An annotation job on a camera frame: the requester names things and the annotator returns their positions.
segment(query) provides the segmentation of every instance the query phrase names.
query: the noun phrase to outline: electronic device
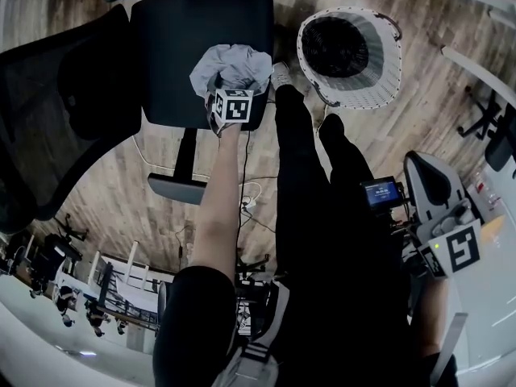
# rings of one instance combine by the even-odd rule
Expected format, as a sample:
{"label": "electronic device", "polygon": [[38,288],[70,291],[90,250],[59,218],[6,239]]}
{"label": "electronic device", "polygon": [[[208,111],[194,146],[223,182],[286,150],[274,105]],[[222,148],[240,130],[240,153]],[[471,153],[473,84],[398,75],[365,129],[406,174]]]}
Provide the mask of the electronic device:
{"label": "electronic device", "polygon": [[369,207],[377,214],[384,214],[397,206],[403,205],[403,196],[394,177],[382,177],[360,183]]}

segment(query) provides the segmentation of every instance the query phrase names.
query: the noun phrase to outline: black cable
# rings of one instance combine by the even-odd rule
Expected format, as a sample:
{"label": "black cable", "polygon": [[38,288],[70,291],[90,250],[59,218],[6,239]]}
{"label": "black cable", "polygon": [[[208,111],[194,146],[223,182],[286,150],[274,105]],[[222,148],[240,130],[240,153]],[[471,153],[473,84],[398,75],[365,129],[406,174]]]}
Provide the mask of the black cable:
{"label": "black cable", "polygon": [[409,204],[406,203],[406,196],[405,196],[405,191],[403,190],[403,188],[401,189],[401,192],[402,192],[402,198],[403,198],[403,208],[405,209],[405,214],[406,214],[406,220],[410,221]]}
{"label": "black cable", "polygon": [[245,226],[245,224],[246,224],[246,223],[248,223],[249,221],[251,221],[251,218],[248,218],[248,220],[242,224],[242,227],[244,227],[244,226]]}
{"label": "black cable", "polygon": [[176,236],[177,242],[179,243],[179,249],[177,250],[177,271],[181,271],[181,259],[183,258],[183,245],[181,244],[181,241],[179,240],[178,234],[182,233],[186,229],[186,225],[178,232],[174,232],[174,235]]}
{"label": "black cable", "polygon": [[181,246],[181,241],[179,240],[179,238],[177,237],[178,234],[182,233],[184,230],[186,229],[186,225],[183,227],[183,229],[181,229],[180,231],[178,232],[174,232],[174,235],[176,236],[176,239],[177,239],[177,243],[179,243],[179,246]]}
{"label": "black cable", "polygon": [[276,234],[276,231],[274,231],[273,229],[269,228],[267,225],[261,223],[258,219],[255,219],[251,213],[246,210],[245,208],[243,208],[243,212],[245,213],[244,215],[247,215],[249,217],[248,221],[252,220],[254,221],[255,223],[257,223],[258,225],[261,225],[263,228],[267,228],[269,231],[271,231],[273,234]]}
{"label": "black cable", "polygon": [[251,131],[248,132],[248,141],[245,144],[245,161],[243,162],[243,173],[242,173],[242,191],[240,192],[240,203],[239,203],[239,230],[236,233],[236,243],[235,246],[238,248],[239,245],[239,237],[240,237],[240,229],[242,228],[242,202],[243,202],[243,184],[245,184],[245,169],[248,166],[248,157],[249,157],[249,141],[251,140]]}

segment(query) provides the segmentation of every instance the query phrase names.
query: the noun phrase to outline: backpack strap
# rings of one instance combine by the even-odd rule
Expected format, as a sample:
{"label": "backpack strap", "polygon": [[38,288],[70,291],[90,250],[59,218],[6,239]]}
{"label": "backpack strap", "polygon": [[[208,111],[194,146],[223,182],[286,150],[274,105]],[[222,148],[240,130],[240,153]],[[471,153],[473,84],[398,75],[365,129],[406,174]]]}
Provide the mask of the backpack strap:
{"label": "backpack strap", "polygon": [[273,387],[276,384],[278,364],[271,356],[270,347],[280,330],[290,291],[280,282],[273,283],[279,288],[273,322],[260,338],[236,350],[214,387]]}

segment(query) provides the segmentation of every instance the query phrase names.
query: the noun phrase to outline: black shirt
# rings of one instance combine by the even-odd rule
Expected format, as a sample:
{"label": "black shirt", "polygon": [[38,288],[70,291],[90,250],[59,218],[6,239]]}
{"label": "black shirt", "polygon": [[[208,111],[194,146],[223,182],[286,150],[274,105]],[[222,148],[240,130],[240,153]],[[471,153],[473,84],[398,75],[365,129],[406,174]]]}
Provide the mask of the black shirt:
{"label": "black shirt", "polygon": [[92,327],[100,327],[102,325],[102,322],[104,321],[102,318],[91,318],[92,315],[100,315],[101,317],[104,316],[104,313],[101,312],[97,306],[93,303],[90,303],[88,306],[88,314],[86,317],[88,318],[89,324]]}
{"label": "black shirt", "polygon": [[[291,289],[280,332],[271,346],[280,363],[277,386],[341,384],[428,386],[437,355],[416,360],[410,351],[406,312],[375,300],[335,299],[322,290],[333,282],[318,282]],[[231,358],[235,329],[235,290],[219,271],[205,267],[182,270],[171,286],[169,303],[156,339],[153,367],[156,386],[211,387]],[[452,358],[438,387],[457,386]]]}
{"label": "black shirt", "polygon": [[56,300],[57,309],[63,314],[68,309],[68,302],[70,301],[70,297],[66,299],[63,299],[62,297],[64,295],[68,295],[69,293],[73,293],[73,289],[66,285],[62,286],[59,290],[59,297]]}

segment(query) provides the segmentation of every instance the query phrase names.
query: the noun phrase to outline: office chair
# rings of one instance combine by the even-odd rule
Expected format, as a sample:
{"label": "office chair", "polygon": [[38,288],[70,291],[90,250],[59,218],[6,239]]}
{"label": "office chair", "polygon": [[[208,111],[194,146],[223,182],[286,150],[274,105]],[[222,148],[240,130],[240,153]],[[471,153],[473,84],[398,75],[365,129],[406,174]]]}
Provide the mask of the office chair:
{"label": "office chair", "polygon": [[[155,193],[201,202],[206,183],[192,179],[196,136],[198,129],[210,127],[204,99],[195,94],[189,75],[216,44],[247,44],[272,56],[273,28],[273,0],[143,0],[132,7],[131,38],[144,113],[150,123],[185,128],[173,177],[148,177]],[[266,103],[267,92],[253,99],[244,131],[258,128]]]}
{"label": "office chair", "polygon": [[121,6],[0,54],[0,231],[51,219],[81,176],[137,133]]}
{"label": "office chair", "polygon": [[494,171],[500,172],[510,157],[516,159],[516,110],[509,103],[505,115],[498,119],[497,130],[489,131],[488,136],[491,140],[485,149],[485,160]]}
{"label": "office chair", "polygon": [[72,226],[70,225],[70,218],[72,218],[72,215],[66,214],[64,217],[64,223],[62,223],[58,218],[54,217],[57,224],[62,228],[63,232],[59,230],[59,233],[61,235],[61,238],[63,238],[66,242],[72,243],[72,238],[79,239],[80,241],[84,242],[86,241],[86,238],[88,237],[89,230],[86,229],[83,232],[75,231]]}
{"label": "office chair", "polygon": [[438,218],[465,197],[457,171],[435,156],[410,151],[403,160],[403,172],[421,224]]}
{"label": "office chair", "polygon": [[471,99],[475,102],[478,108],[482,112],[482,117],[476,121],[469,129],[465,130],[462,126],[457,127],[457,131],[459,135],[463,138],[466,136],[470,136],[472,133],[476,132],[476,137],[479,140],[484,140],[485,135],[487,135],[489,126],[497,126],[497,114],[500,112],[501,107],[497,104],[496,95],[497,93],[492,90],[491,96],[489,97],[489,104],[487,108],[485,108],[478,100],[476,100],[471,93],[471,86],[466,86],[466,93],[469,95]]}
{"label": "office chair", "polygon": [[69,245],[64,238],[54,234],[47,235],[44,245],[31,261],[33,289],[44,289],[47,287],[48,282],[54,281],[57,271],[59,271],[59,268],[67,258],[75,266],[75,263],[82,260],[82,254]]}
{"label": "office chair", "polygon": [[5,257],[0,256],[0,275],[16,274],[16,270],[23,261],[29,240],[27,231],[21,231],[10,238],[4,250]]}

